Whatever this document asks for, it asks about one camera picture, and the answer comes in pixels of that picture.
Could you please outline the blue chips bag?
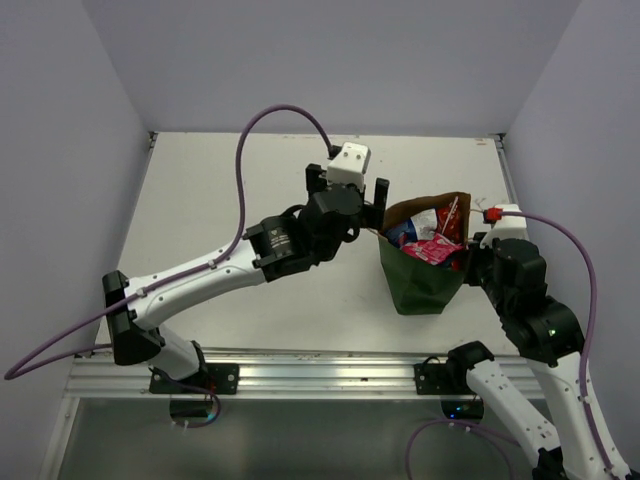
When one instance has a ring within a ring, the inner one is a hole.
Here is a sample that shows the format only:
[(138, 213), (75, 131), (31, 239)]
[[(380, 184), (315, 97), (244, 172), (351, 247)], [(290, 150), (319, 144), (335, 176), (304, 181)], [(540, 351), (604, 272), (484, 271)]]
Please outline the blue chips bag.
[(437, 212), (428, 209), (386, 230), (384, 236), (395, 247), (403, 248), (409, 243), (432, 240), (437, 230)]

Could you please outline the small pink candy packet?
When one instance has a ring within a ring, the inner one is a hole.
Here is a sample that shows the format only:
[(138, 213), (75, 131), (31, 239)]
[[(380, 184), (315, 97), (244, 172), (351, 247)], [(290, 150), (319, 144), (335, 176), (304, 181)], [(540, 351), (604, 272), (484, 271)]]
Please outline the small pink candy packet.
[(446, 263), (452, 255), (463, 249), (461, 244), (452, 242), (440, 233), (435, 233), (431, 239), (405, 244), (401, 251), (429, 265), (438, 266)]

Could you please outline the red Doritos bag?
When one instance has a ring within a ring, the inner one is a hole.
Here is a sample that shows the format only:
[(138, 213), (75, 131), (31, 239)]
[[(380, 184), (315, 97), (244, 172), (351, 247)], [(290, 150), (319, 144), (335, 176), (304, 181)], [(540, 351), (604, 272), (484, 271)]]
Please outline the red Doritos bag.
[(455, 244), (464, 244), (468, 234), (469, 210), (469, 194), (447, 194), (436, 207), (436, 232)]

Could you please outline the green paper bag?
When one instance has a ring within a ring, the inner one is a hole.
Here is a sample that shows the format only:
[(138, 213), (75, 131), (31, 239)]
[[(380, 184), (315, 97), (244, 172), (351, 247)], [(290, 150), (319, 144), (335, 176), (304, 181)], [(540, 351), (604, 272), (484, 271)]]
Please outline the green paper bag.
[(441, 265), (429, 265), (392, 245), (386, 230), (411, 216), (435, 209), (448, 192), (401, 201), (387, 208), (382, 228), (376, 232), (380, 263), (396, 311), (401, 315), (436, 315), (443, 312), (463, 284), (468, 263), (468, 234), (464, 249)]

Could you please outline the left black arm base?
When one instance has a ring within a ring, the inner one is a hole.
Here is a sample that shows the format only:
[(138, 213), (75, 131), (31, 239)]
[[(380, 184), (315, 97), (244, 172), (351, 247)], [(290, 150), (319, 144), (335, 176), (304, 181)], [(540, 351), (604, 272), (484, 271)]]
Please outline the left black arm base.
[(199, 361), (198, 370), (183, 380), (175, 380), (164, 371), (153, 368), (149, 384), (151, 394), (235, 395), (237, 393), (240, 366), (229, 362), (207, 362), (201, 347), (196, 342), (194, 347)]

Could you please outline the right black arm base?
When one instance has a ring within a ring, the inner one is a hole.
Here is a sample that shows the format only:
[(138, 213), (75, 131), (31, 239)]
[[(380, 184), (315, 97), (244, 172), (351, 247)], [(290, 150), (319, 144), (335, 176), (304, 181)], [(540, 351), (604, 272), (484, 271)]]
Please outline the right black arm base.
[(482, 342), (473, 341), (450, 350), (444, 363), (432, 359), (433, 356), (428, 357), (413, 366), (418, 395), (472, 395), (467, 372), (485, 360), (494, 360), (495, 356)]

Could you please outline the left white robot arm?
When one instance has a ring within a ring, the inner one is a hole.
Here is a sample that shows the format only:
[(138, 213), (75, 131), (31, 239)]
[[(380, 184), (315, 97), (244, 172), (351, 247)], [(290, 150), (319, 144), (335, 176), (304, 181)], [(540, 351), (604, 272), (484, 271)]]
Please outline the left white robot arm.
[(305, 204), (263, 219), (207, 256), (147, 277), (106, 274), (102, 286), (115, 363), (147, 364), (185, 392), (201, 390), (208, 379), (201, 347), (165, 321), (228, 292), (306, 272), (333, 260), (361, 230), (381, 228), (388, 180), (376, 180), (374, 199), (367, 202), (363, 188), (331, 180), (332, 171), (309, 165)]

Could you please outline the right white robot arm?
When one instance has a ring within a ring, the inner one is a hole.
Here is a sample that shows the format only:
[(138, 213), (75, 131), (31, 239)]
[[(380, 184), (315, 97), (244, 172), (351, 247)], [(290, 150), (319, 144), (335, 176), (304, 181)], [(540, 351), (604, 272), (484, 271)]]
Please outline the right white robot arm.
[(599, 407), (585, 360), (587, 345), (572, 310), (547, 293), (546, 262), (524, 239), (469, 245), (466, 284), (481, 288), (507, 338), (533, 372), (551, 414), (545, 418), (507, 379), (480, 341), (447, 354), (445, 379), (478, 394), (523, 449), (535, 479), (636, 479)]

